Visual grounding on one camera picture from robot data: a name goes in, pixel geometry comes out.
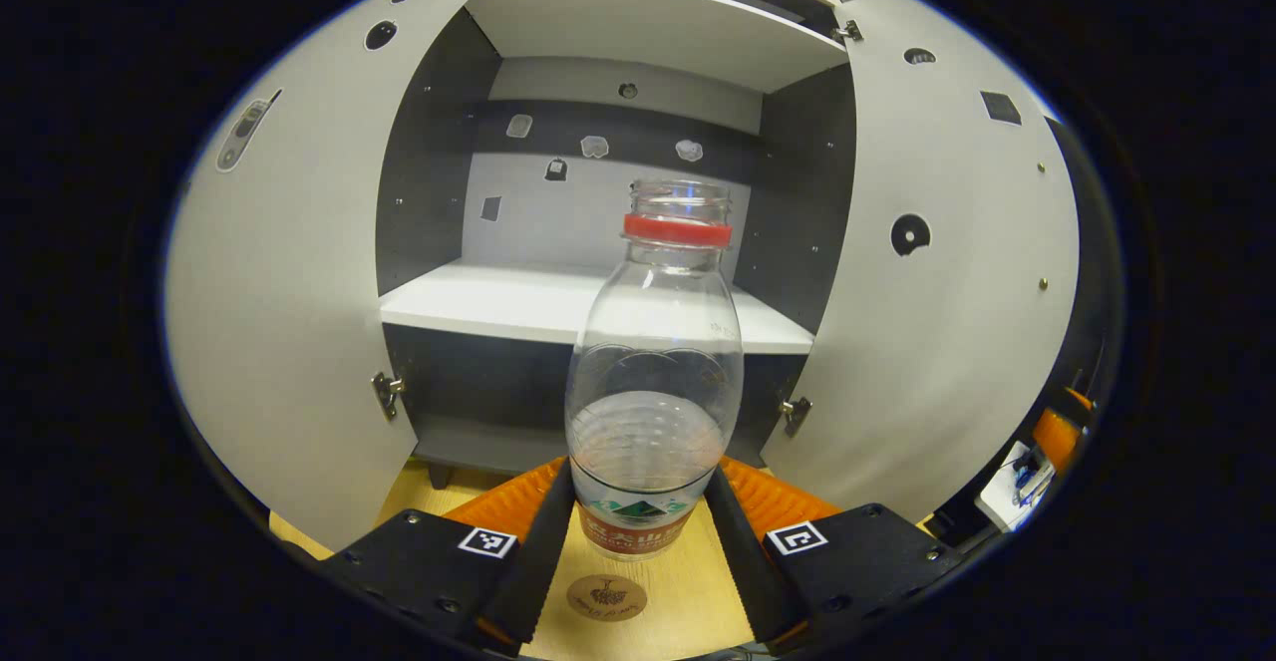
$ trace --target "red bottle cap ring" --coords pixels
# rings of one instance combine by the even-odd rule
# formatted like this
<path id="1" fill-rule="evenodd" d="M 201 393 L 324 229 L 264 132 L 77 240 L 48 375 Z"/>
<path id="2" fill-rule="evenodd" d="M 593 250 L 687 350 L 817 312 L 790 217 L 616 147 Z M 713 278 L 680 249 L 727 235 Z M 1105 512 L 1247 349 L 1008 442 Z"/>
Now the red bottle cap ring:
<path id="1" fill-rule="evenodd" d="M 652 217 L 625 216 L 625 235 L 660 242 L 695 244 L 699 248 L 726 248 L 731 242 L 731 226 L 706 226 L 693 221 L 658 221 Z"/>

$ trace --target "round sticker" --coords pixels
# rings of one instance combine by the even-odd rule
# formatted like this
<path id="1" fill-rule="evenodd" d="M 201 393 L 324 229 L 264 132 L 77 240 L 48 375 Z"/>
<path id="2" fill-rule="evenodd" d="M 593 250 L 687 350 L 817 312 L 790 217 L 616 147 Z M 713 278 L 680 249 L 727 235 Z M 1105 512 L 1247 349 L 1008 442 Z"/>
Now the round sticker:
<path id="1" fill-rule="evenodd" d="M 624 577 L 595 574 L 573 582 L 567 590 L 567 602 L 596 621 L 624 621 L 647 607 L 647 592 Z"/>

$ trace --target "wooden table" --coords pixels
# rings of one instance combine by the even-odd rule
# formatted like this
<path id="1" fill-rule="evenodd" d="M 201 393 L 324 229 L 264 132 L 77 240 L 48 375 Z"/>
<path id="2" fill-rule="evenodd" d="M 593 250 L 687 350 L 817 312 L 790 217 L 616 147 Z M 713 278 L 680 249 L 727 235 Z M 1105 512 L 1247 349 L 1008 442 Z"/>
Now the wooden table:
<path id="1" fill-rule="evenodd" d="M 426 467 L 408 462 L 385 499 L 376 523 L 406 508 L 445 514 L 507 477 L 458 470 L 447 489 L 430 489 Z M 581 531 L 579 509 L 572 524 L 532 642 L 521 653 L 555 661 L 684 658 L 753 641 L 753 632 L 727 569 L 708 504 L 698 504 L 681 537 L 648 561 L 621 563 L 595 553 Z M 277 514 L 271 531 L 316 559 L 332 556 Z M 596 621 L 568 606 L 572 582 L 592 574 L 614 574 L 647 592 L 647 607 L 624 621 Z"/>

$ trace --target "cabinet leg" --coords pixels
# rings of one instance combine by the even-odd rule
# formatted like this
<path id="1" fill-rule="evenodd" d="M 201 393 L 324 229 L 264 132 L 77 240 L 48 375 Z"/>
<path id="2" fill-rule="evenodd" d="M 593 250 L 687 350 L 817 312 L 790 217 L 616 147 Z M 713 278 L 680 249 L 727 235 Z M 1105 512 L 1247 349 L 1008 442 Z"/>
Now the cabinet leg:
<path id="1" fill-rule="evenodd" d="M 430 475 L 430 485 L 434 489 L 447 489 L 448 480 L 452 479 L 452 467 L 426 462 L 425 471 Z"/>

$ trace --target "screw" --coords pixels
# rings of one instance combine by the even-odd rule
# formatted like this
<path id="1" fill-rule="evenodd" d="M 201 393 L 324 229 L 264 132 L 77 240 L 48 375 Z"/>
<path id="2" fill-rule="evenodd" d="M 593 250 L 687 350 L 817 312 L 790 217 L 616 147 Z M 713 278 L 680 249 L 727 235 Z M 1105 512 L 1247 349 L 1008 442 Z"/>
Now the screw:
<path id="1" fill-rule="evenodd" d="M 820 604 L 820 609 L 831 614 L 835 611 L 841 611 L 842 609 L 846 609 L 850 605 L 851 605 L 851 597 L 843 593 L 833 596 L 831 598 L 826 598 L 824 602 Z"/>

